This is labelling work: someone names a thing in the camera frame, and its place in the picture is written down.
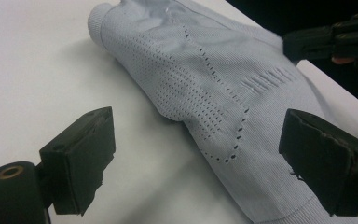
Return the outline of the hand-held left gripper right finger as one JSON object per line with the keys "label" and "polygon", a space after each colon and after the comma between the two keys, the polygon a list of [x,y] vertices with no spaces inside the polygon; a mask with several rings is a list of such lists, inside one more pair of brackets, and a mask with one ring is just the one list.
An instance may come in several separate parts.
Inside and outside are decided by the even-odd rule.
{"label": "hand-held left gripper right finger", "polygon": [[279,153],[330,215],[358,215],[358,138],[311,113],[286,111]]}

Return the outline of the grey-blue knitted garment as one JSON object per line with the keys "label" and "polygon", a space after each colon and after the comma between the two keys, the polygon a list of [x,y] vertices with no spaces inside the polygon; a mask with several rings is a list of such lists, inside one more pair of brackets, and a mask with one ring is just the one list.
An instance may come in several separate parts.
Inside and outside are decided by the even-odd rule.
{"label": "grey-blue knitted garment", "polygon": [[88,19],[158,112],[189,129],[246,224],[358,224],[332,217],[279,152],[288,109],[331,119],[275,34],[192,0],[120,0]]}

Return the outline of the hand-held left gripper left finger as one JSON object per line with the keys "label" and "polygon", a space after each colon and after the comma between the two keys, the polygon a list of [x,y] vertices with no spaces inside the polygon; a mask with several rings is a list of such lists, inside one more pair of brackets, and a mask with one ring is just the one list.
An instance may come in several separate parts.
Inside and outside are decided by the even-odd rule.
{"label": "hand-held left gripper left finger", "polygon": [[85,214],[115,152],[110,106],[84,114],[39,150],[57,214]]}

